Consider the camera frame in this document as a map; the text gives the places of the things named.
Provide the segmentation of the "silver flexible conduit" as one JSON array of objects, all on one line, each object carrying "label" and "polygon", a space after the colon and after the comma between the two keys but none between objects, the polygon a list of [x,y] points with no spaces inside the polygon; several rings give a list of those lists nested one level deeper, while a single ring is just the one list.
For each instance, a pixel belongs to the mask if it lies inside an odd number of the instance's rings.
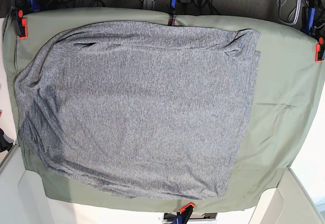
[{"label": "silver flexible conduit", "polygon": [[300,14],[300,8],[301,8],[301,0],[296,0],[296,5],[295,7],[292,9],[292,11],[289,13],[288,18],[287,19],[283,19],[281,16],[281,7],[283,6],[282,4],[282,0],[277,0],[276,1],[276,5],[278,8],[277,14],[278,14],[278,20],[285,24],[285,25],[296,25],[299,19],[299,14]]}]

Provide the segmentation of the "green table cloth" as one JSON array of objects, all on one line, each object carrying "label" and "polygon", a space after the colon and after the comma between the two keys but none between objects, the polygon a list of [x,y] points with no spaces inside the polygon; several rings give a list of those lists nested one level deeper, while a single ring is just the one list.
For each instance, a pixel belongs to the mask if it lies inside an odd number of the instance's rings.
[{"label": "green table cloth", "polygon": [[[14,122],[18,108],[15,77],[56,34],[92,23],[136,20],[167,24],[163,12],[122,8],[75,8],[28,14],[27,38],[18,39],[10,17],[1,25],[4,67]],[[316,113],[324,84],[324,63],[314,60],[316,40],[278,23],[235,16],[177,17],[178,26],[254,29],[260,37],[258,75],[249,126],[228,187],[220,199],[195,201],[198,212],[244,210],[257,204],[264,190],[278,185],[299,153]]]}]

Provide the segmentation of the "right edge orange clamp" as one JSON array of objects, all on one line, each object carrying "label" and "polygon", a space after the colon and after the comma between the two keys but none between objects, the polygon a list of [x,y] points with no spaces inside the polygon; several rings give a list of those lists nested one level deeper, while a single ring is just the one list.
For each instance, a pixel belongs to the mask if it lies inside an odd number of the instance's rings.
[{"label": "right edge orange clamp", "polygon": [[323,62],[324,56],[324,39],[320,37],[315,47],[315,62]]}]

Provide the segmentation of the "top right blue clamp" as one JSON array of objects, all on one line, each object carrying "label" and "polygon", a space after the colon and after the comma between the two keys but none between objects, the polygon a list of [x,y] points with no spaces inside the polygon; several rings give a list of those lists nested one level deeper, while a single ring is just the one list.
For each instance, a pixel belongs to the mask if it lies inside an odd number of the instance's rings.
[{"label": "top right blue clamp", "polygon": [[323,8],[303,7],[301,31],[308,36],[316,37],[316,33],[323,27]]}]

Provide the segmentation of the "grey heathered T-shirt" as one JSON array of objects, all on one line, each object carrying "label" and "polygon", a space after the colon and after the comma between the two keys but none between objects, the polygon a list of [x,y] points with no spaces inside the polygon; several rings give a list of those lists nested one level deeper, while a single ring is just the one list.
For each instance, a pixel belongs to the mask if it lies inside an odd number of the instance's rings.
[{"label": "grey heathered T-shirt", "polygon": [[51,38],[14,83],[45,167],[126,198],[221,198],[250,118],[252,29],[102,22]]}]

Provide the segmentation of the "bottom orange clamp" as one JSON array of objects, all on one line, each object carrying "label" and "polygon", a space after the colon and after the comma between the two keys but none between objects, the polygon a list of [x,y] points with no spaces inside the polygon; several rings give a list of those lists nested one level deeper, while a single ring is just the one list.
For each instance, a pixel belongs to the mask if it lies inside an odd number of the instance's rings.
[{"label": "bottom orange clamp", "polygon": [[179,209],[176,217],[173,219],[172,224],[187,224],[190,216],[193,213],[193,209],[195,208],[195,204],[190,202]]}]

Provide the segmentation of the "edge orange clamp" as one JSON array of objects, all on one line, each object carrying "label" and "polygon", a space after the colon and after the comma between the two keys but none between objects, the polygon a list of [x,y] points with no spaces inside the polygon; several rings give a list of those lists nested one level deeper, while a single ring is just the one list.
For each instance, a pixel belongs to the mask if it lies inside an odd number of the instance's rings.
[{"label": "edge orange clamp", "polygon": [[27,38],[27,22],[23,18],[23,11],[19,9],[13,9],[11,11],[12,21],[14,23],[14,28],[18,39]]},{"label": "edge orange clamp", "polygon": [[324,56],[324,39],[320,37],[315,47],[315,62],[323,62]]}]

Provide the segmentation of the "left edge orange clamp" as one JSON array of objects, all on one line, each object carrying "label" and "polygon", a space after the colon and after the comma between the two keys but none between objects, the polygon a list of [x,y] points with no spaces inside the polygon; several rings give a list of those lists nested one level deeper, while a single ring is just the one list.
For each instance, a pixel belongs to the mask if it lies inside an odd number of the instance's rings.
[{"label": "left edge orange clamp", "polygon": [[27,38],[27,22],[23,18],[23,11],[19,9],[13,9],[11,11],[12,21],[14,23],[14,28],[18,39]]}]

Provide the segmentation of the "top centre blue clamp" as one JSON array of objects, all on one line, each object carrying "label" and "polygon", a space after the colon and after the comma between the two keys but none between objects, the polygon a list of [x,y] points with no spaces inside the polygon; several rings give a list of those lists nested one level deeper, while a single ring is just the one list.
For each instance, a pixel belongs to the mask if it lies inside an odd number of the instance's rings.
[{"label": "top centre blue clamp", "polygon": [[175,26],[176,24],[176,0],[170,0],[170,19],[168,22],[169,26]]}]

